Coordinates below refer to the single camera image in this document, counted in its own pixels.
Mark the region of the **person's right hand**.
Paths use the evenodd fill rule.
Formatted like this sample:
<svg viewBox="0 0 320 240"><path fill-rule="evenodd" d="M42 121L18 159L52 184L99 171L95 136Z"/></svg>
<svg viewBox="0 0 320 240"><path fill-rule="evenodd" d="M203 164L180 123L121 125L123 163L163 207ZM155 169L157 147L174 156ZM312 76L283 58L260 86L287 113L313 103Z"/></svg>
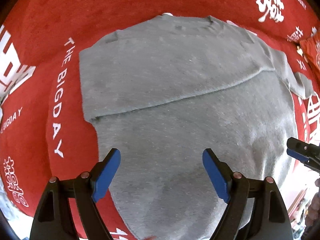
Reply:
<svg viewBox="0 0 320 240"><path fill-rule="evenodd" d="M308 215L305 219L306 226L312 226L313 223L319 218L319 195L316 193L308 208Z"/></svg>

